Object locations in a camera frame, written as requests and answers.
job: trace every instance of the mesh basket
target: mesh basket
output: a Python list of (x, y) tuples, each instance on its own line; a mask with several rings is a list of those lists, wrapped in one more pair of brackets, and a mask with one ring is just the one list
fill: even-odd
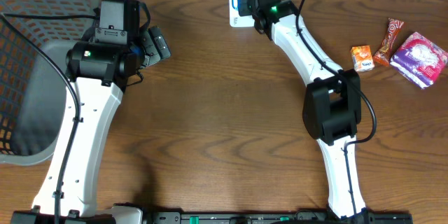
[[(0, 0), (0, 12), (94, 15), (99, 0)], [(8, 18), (65, 71), (65, 57), (92, 26), (88, 19)], [(0, 162), (33, 165), (49, 158), (64, 115), (65, 86), (37, 52), (0, 22)]]

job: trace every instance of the black cable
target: black cable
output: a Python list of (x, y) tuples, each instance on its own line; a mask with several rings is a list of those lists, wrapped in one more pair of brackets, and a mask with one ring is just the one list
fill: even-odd
[(364, 95), (364, 93), (358, 88), (356, 87), (352, 82), (348, 81), (345, 77), (343, 77), (341, 74), (337, 73), (335, 70), (331, 69), (329, 66), (327, 66), (327, 64), (313, 51), (313, 49), (311, 48), (311, 46), (309, 46), (308, 42), (305, 40), (303, 34), (302, 34), (302, 30), (301, 28), (299, 28), (299, 17), (300, 17), (300, 12), (302, 11), (302, 7), (304, 4), (305, 0), (302, 0), (302, 2), (300, 3), (299, 9), (297, 10), (296, 13), (296, 18), (295, 18), (295, 27), (297, 29), (297, 34), (300, 36), (300, 38), (302, 39), (303, 43), (305, 44), (305, 46), (308, 48), (308, 50), (311, 52), (311, 54), (314, 56), (314, 58), (316, 58), (317, 62), (327, 71), (329, 71), (330, 73), (334, 74), (336, 77), (338, 77), (345, 85), (347, 85), (348, 87), (350, 87), (351, 89), (353, 89), (358, 95), (361, 96), (361, 98), (363, 98), (365, 104), (367, 105), (370, 115), (372, 116), (372, 131), (370, 132), (370, 134), (361, 140), (357, 140), (357, 141), (350, 141), (348, 143), (344, 144), (344, 156), (345, 156), (345, 164), (346, 164), (346, 169), (347, 169), (347, 176), (349, 179), (349, 193), (351, 196), (351, 203), (353, 204), (353, 214), (356, 214), (356, 204), (355, 204), (355, 199), (354, 199), (354, 194), (353, 194), (353, 185), (351, 183), (351, 175), (350, 175), (350, 166), (349, 166), (349, 156), (348, 156), (348, 150), (347, 148), (351, 145), (351, 144), (361, 144), (361, 143), (365, 143), (366, 141), (371, 140), (371, 138), (375, 135), (375, 132), (377, 131), (377, 117), (375, 115), (375, 111), (373, 110), (373, 107), (370, 103), (370, 101), (367, 99), (367, 97)]
[(37, 20), (68, 20), (72, 18), (90, 18), (94, 20), (99, 20), (99, 17), (92, 15), (62, 15), (62, 16), (40, 16), (40, 15), (22, 15), (15, 13), (3, 13), (5, 17), (10, 18), (29, 18), (29, 19), (37, 19)]
[(132, 85), (136, 85), (136, 84), (139, 84), (139, 83), (142, 83), (142, 82), (143, 82), (144, 77), (143, 77), (143, 74), (141, 74), (139, 70), (137, 70), (136, 75), (137, 75), (138, 77), (140, 77), (140, 80), (138, 80), (138, 81), (136, 81), (136, 82), (134, 82), (134, 83), (131, 83), (131, 84), (129, 84), (129, 85), (126, 85), (126, 87), (129, 87), (129, 86), (132, 86)]
[(56, 71), (57, 75), (64, 81), (64, 84), (67, 86), (67, 89), (70, 92), (71, 97), (73, 98), (74, 106), (75, 106), (75, 118), (73, 119), (73, 127), (71, 128), (69, 141), (67, 142), (67, 147), (65, 150), (64, 157), (61, 163), (61, 169), (59, 171), (59, 176), (57, 177), (56, 191), (55, 191), (55, 224), (59, 224), (60, 217), (60, 204), (61, 204), (61, 190), (62, 190), (62, 179), (64, 178), (65, 168), (67, 167), (67, 161), (69, 159), (71, 146), (74, 141), (76, 129), (78, 128), (79, 116), (81, 114), (78, 96), (76, 95), (75, 90), (70, 85), (69, 79), (65, 76), (62, 70), (56, 65), (54, 61), (52, 61), (49, 56), (47, 56), (37, 45), (34, 45), (25, 35), (23, 35), (20, 31), (18, 31), (5, 17), (5, 14), (0, 15), (0, 18), (3, 20), (5, 25), (13, 32), (15, 32), (21, 39), (26, 41), (32, 48), (34, 48), (42, 58), (49, 63), (49, 65)]
[(140, 6), (140, 8), (143, 9), (143, 11), (146, 14), (146, 18), (147, 18), (147, 21), (140, 27), (140, 33), (143, 33), (149, 27), (149, 23), (151, 22), (151, 14), (149, 13), (149, 10), (148, 10), (148, 7), (146, 6), (146, 3), (139, 2), (139, 6)]

